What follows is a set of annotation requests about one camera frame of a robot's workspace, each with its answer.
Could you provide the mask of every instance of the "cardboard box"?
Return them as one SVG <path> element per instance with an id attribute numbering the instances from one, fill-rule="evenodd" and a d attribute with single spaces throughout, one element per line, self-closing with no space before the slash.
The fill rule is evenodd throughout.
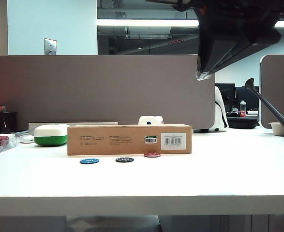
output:
<path id="1" fill-rule="evenodd" d="M 188 125 L 89 125 L 68 128 L 68 155 L 191 153 Z"/>

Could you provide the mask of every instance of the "barcode label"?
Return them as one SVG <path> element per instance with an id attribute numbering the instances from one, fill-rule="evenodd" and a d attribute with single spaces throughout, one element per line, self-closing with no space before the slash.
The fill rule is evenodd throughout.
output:
<path id="1" fill-rule="evenodd" d="M 186 150 L 186 133 L 161 133 L 161 150 Z"/>
<path id="2" fill-rule="evenodd" d="M 180 145 L 181 144 L 181 138 L 166 138 L 165 144 L 167 144 L 167 145 Z"/>
<path id="3" fill-rule="evenodd" d="M 145 136 L 145 143 L 146 144 L 156 144 L 157 136 Z"/>

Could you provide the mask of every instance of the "white desk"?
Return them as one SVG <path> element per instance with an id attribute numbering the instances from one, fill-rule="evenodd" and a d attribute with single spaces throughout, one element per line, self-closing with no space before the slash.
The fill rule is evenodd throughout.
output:
<path id="1" fill-rule="evenodd" d="M 284 214 L 284 137 L 195 133 L 192 154 L 82 165 L 66 146 L 0 153 L 0 216 Z"/>

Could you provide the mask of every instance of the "black cup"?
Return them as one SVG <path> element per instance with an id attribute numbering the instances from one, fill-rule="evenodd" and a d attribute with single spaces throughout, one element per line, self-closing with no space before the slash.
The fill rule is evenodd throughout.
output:
<path id="1" fill-rule="evenodd" d="M 0 112 L 0 133 L 11 133 L 17 130 L 17 113 Z"/>

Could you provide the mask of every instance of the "light blue wall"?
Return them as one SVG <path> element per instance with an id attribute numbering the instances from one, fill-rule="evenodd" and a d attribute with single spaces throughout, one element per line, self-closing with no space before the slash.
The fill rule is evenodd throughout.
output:
<path id="1" fill-rule="evenodd" d="M 96 55 L 96 0 L 7 0 L 9 55 L 43 55 L 44 38 L 59 55 Z"/>
<path id="2" fill-rule="evenodd" d="M 267 54 L 284 54 L 284 39 L 264 50 L 246 57 L 216 73 L 216 83 L 235 83 L 244 86 L 247 79 L 254 78 L 254 85 L 260 83 L 260 59 Z"/>

